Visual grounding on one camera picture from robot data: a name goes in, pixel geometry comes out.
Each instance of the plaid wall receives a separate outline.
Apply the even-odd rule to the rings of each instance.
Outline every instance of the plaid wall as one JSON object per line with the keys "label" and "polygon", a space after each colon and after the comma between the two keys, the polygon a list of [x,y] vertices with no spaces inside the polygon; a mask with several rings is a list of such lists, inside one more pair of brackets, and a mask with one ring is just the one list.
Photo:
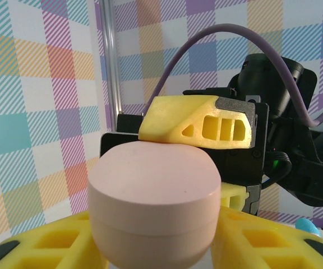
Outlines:
{"label": "plaid wall", "polygon": [[91,31],[86,0],[0,0],[0,241],[86,209],[105,131]]}
{"label": "plaid wall", "polygon": [[[122,103],[140,113],[177,49],[199,30],[219,23],[247,26],[283,56],[315,71],[319,84],[309,112],[323,110],[323,0],[114,0]],[[218,33],[193,46],[162,94],[225,86],[247,54],[258,49],[244,38]],[[323,226],[323,208],[312,208],[273,186],[262,192],[260,215],[293,223],[300,216]]]}

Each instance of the black screw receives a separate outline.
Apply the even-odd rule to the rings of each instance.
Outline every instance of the black screw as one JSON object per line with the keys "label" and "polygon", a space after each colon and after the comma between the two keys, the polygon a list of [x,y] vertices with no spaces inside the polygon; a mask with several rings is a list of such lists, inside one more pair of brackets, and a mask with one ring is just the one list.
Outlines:
{"label": "black screw", "polygon": [[261,157],[261,151],[260,150],[253,150],[252,151],[252,156],[256,159]]}

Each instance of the triangular hole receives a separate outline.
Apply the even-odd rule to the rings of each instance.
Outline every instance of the triangular hole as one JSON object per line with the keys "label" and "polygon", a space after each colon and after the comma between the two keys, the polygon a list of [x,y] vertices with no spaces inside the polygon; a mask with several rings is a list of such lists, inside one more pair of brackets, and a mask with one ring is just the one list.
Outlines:
{"label": "triangular hole", "polygon": [[188,127],[186,127],[184,129],[184,131],[182,132],[182,135],[187,136],[187,137],[192,137],[194,135],[194,126],[189,125]]}

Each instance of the yellow block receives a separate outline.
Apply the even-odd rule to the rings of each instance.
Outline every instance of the yellow block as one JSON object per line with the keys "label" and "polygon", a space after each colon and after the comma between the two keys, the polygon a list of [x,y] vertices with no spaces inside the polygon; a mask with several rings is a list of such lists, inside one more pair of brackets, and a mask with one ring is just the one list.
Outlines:
{"label": "yellow block", "polygon": [[207,149],[248,149],[252,128],[242,112],[215,107],[217,96],[155,97],[139,129],[139,140]]}
{"label": "yellow block", "polygon": [[246,187],[222,182],[222,206],[241,211],[248,197]]}
{"label": "yellow block", "polygon": [[107,269],[91,235],[88,212],[13,236],[20,244],[0,261],[0,269]]}
{"label": "yellow block", "polygon": [[211,245],[214,269],[323,269],[323,256],[305,239],[323,240],[231,208],[222,207]]}

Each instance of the rectangular hole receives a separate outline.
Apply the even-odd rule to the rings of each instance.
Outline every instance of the rectangular hole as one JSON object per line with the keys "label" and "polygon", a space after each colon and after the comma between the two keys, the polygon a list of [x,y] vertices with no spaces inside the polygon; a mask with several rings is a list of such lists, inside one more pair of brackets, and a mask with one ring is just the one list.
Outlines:
{"label": "rectangular hole", "polygon": [[213,116],[205,116],[202,125],[202,136],[207,139],[216,140],[218,135],[219,118]]}
{"label": "rectangular hole", "polygon": [[240,210],[241,202],[242,202],[241,196],[239,196],[239,195],[231,196],[230,197],[230,208]]}
{"label": "rectangular hole", "polygon": [[309,261],[303,257],[276,256],[264,257],[270,269],[316,269]]}
{"label": "rectangular hole", "polygon": [[52,231],[43,236],[35,248],[70,248],[77,239],[79,231]]}
{"label": "rectangular hole", "polygon": [[14,269],[56,269],[62,257],[29,257],[24,258]]}
{"label": "rectangular hole", "polygon": [[289,247],[289,244],[274,231],[244,230],[243,234],[254,248]]}
{"label": "rectangular hole", "polygon": [[235,120],[233,140],[243,141],[245,139],[245,131],[244,122],[240,119]]}
{"label": "rectangular hole", "polygon": [[222,127],[220,130],[220,140],[230,141],[232,125],[233,125],[232,119],[222,119]]}

